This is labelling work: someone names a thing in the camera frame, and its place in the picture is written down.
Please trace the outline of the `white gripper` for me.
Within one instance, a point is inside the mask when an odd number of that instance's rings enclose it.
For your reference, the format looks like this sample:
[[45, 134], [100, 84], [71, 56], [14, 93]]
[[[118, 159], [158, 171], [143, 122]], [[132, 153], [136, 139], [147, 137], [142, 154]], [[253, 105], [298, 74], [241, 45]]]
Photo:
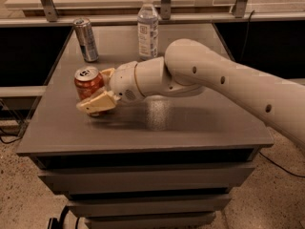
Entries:
[[135, 80], [137, 62], [133, 61], [101, 71], [105, 86], [111, 91], [97, 91], [92, 96], [76, 104], [76, 108], [86, 114], [94, 114], [114, 109], [117, 102], [135, 103], [144, 99]]

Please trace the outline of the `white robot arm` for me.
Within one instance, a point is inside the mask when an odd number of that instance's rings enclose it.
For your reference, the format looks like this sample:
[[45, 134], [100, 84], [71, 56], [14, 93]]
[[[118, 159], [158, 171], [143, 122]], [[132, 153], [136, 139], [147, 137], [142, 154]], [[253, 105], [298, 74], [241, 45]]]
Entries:
[[101, 72], [104, 85], [77, 103], [87, 114], [152, 95], [187, 96], [210, 88], [294, 143], [305, 145], [305, 86], [233, 62], [191, 39], [173, 41], [163, 56]]

